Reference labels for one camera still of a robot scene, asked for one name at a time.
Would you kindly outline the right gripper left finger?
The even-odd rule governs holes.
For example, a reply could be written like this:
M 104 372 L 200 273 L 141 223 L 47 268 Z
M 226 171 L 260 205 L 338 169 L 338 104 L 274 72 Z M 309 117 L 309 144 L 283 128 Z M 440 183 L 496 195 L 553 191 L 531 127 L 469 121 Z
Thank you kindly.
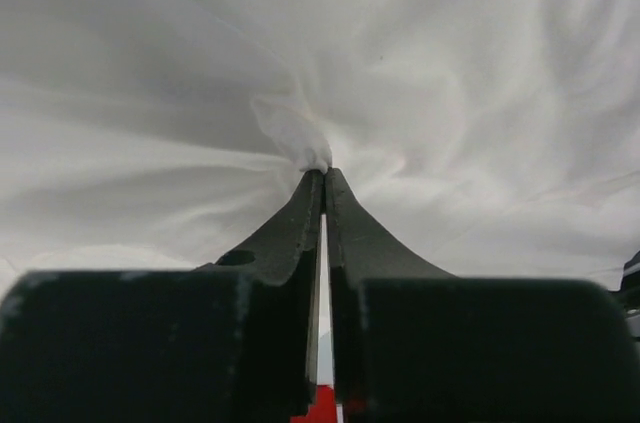
M 1 304 L 5 422 L 286 422 L 315 396 L 324 178 L 190 271 L 37 271 Z

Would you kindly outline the white t shirt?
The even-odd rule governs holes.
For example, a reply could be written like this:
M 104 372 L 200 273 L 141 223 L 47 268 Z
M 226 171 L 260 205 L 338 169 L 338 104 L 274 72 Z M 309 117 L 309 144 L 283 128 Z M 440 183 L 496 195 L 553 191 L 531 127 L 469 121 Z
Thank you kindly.
M 1 0 L 1 284 L 217 259 L 334 166 L 459 275 L 617 288 L 639 0 Z

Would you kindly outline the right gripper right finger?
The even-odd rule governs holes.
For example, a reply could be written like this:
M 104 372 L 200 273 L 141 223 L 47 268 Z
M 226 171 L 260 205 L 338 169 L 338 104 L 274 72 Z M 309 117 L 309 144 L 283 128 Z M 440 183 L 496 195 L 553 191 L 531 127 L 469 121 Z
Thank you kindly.
M 325 178 L 336 397 L 348 422 L 635 422 L 639 355 L 584 280 L 463 278 Z

